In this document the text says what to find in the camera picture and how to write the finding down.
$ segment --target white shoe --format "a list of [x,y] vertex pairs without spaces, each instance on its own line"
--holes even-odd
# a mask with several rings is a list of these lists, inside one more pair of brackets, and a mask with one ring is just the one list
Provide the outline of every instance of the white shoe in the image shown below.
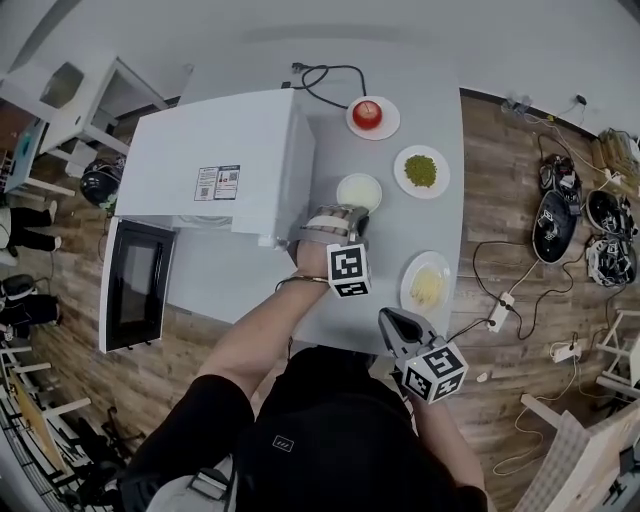
[[58,211],[58,201],[55,199],[51,201],[49,205],[49,217],[51,217],[51,224],[56,220],[56,212]]

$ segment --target person's arm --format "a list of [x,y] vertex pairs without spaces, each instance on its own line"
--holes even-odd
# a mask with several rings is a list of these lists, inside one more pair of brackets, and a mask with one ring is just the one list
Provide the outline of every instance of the person's arm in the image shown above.
[[429,405],[416,396],[409,398],[418,435],[425,447],[447,467],[459,486],[471,485],[484,491],[480,460],[462,437],[446,404]]
[[[300,242],[297,259],[297,275],[327,276],[325,245]],[[198,376],[225,377],[251,398],[282,356],[298,322],[328,289],[323,283],[289,281],[283,284],[220,339]]]

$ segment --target gray table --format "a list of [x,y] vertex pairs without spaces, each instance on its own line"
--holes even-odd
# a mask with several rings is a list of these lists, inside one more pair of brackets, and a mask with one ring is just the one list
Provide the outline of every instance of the gray table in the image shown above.
[[[297,84],[299,76],[290,73],[295,61],[360,67],[368,94],[390,99],[402,115],[400,129],[393,137],[366,141],[348,130],[343,110],[301,93],[317,143],[312,207],[335,202],[338,182],[355,172],[375,176],[383,197],[371,216],[367,235],[373,293],[352,299],[327,294],[303,320],[296,339],[386,353],[377,325],[378,311],[399,305],[403,272],[414,256],[426,250],[443,254],[454,276],[449,301],[429,318],[444,334],[458,268],[464,191],[460,96],[451,67],[429,47],[398,43],[289,39],[230,44],[208,50],[196,64],[181,104],[275,89],[287,80]],[[358,75],[350,70],[330,72],[315,90],[347,105],[361,94]],[[437,199],[415,199],[394,180],[396,155],[414,144],[436,148],[449,163],[451,182]],[[177,238],[168,302],[235,322],[293,270],[288,255],[258,247],[254,237],[183,229]]]

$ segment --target label sticker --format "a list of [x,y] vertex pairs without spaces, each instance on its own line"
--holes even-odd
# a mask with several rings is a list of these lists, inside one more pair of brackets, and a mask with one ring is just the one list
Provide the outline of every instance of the label sticker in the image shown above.
[[198,182],[194,201],[213,201],[216,190],[218,167],[201,167],[198,170]]
[[234,200],[238,193],[239,178],[239,165],[221,165],[218,167],[218,178],[216,179],[216,190],[213,199]]

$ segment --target shirt logo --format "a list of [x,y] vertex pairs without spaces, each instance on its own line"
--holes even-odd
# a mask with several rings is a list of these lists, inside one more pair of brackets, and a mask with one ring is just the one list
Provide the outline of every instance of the shirt logo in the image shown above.
[[273,440],[273,446],[279,448],[282,451],[290,452],[293,449],[293,441],[286,437],[276,436]]

